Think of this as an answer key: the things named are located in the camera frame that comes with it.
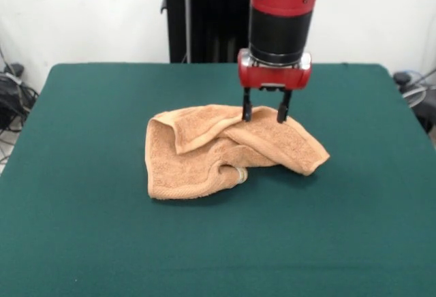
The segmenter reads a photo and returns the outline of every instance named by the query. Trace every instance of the black cable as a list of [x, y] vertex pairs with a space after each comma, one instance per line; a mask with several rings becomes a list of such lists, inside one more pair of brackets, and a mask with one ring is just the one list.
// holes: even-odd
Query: black cable
[[7, 161], [7, 159], [9, 159], [9, 156], [11, 156], [11, 155], [6, 155], [2, 159], [0, 159], [0, 164], [3, 163], [4, 161]]
[[3, 54], [3, 51], [1, 50], [1, 46], [0, 46], [0, 57], [1, 57], [1, 60], [3, 61], [3, 63], [9, 69], [9, 71], [15, 76], [16, 74], [15, 74], [14, 68], [6, 61], [5, 55]]
[[7, 144], [7, 145], [10, 145], [10, 146], [15, 146], [15, 144], [13, 142], [8, 142], [8, 141], [1, 139], [1, 138], [0, 138], [0, 142]]
[[436, 74], [436, 69], [433, 69], [428, 74], [423, 75], [417, 81], [411, 82], [410, 84], [408, 84], [408, 86], [412, 86], [414, 84], [419, 84], [420, 82], [426, 80], [428, 77], [432, 76], [433, 74]]
[[0, 129], [20, 132], [21, 129], [11, 128], [12, 121], [19, 116], [22, 127], [38, 97], [21, 79], [0, 72]]

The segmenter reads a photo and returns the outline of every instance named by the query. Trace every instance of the towel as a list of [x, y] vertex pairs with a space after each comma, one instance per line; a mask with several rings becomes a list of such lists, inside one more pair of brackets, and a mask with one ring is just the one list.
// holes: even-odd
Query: towel
[[260, 106], [246, 123], [241, 112], [241, 107], [207, 105], [154, 116], [145, 142], [149, 196], [209, 196], [245, 182], [251, 167], [281, 164], [308, 176], [330, 157], [294, 119], [280, 124], [276, 110]]

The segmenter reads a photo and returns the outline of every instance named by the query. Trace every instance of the folded towel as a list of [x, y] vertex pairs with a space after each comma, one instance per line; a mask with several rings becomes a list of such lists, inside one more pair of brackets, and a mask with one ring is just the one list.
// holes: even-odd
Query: folded towel
[[208, 196], [247, 180], [247, 168], [281, 164], [308, 176], [330, 156], [290, 117], [253, 109], [208, 105], [164, 112], [147, 126], [145, 162], [149, 195], [160, 200]]

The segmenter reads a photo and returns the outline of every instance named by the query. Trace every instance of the green felt tablecloth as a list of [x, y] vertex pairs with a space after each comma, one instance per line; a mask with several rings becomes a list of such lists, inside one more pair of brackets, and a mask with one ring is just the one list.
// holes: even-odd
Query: green felt tablecloth
[[0, 296], [436, 296], [436, 153], [387, 71], [315, 65], [294, 96], [313, 176], [157, 202], [148, 120], [240, 105], [236, 65], [54, 67], [0, 178]]

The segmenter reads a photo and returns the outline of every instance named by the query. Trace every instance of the electrical wire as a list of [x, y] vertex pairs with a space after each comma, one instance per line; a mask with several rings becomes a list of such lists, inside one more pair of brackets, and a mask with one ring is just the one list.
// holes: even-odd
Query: electrical wire
[[5, 150], [1, 147], [1, 145], [0, 145], [0, 151], [1, 151], [1, 153], [3, 154], [3, 156], [5, 157], [5, 156], [6, 156], [6, 153], [5, 153]]
[[19, 116], [22, 124], [38, 97], [39, 94], [20, 78], [0, 73], [0, 106], [9, 112], [11, 117]]
[[21, 129], [12, 129], [11, 127], [7, 127], [6, 131], [13, 132], [15, 134], [21, 132]]
[[410, 82], [407, 85], [407, 87], [414, 86], [415, 84], [419, 84], [420, 82], [422, 82], [422, 81], [426, 80], [427, 78], [431, 77], [433, 74], [436, 74], [436, 68], [431, 70], [428, 74], [421, 75], [421, 78], [419, 78], [419, 79], [417, 79], [415, 81]]
[[423, 77], [423, 75], [420, 72], [416, 71], [416, 70], [408, 70], [408, 69], [406, 69], [406, 70], [403, 70], [403, 72], [407, 72], [408, 74], [415, 74], [415, 75], [419, 76], [419, 78]]
[[9, 156], [11, 155], [5, 155], [2, 159], [0, 159], [0, 164], [4, 165], [4, 161], [7, 161], [7, 159], [9, 159]]
[[6, 141], [6, 140], [4, 140], [4, 139], [2, 139], [2, 138], [0, 138], [0, 142], [4, 143], [4, 144], [6, 144], [6, 145], [15, 146], [15, 144], [14, 144], [13, 142], [8, 142], [8, 141]]
[[411, 91], [407, 91], [403, 94], [403, 98], [407, 99], [408, 97], [411, 97], [413, 95], [419, 94], [421, 93], [421, 96], [419, 99], [417, 99], [416, 101], [413, 102], [409, 102], [409, 107], [410, 108], [414, 108], [415, 106], [421, 104], [427, 97], [427, 91], [433, 91], [436, 90], [436, 85], [435, 86], [429, 86], [429, 87], [425, 87], [422, 85], [419, 85], [418, 88], [413, 89]]
[[1, 46], [0, 46], [0, 57], [1, 57], [1, 60], [3, 61], [3, 63], [6, 65], [6, 67], [12, 72], [12, 74], [14, 76], [16, 76], [14, 68], [6, 61], [5, 55], [3, 54], [3, 51], [1, 50]]

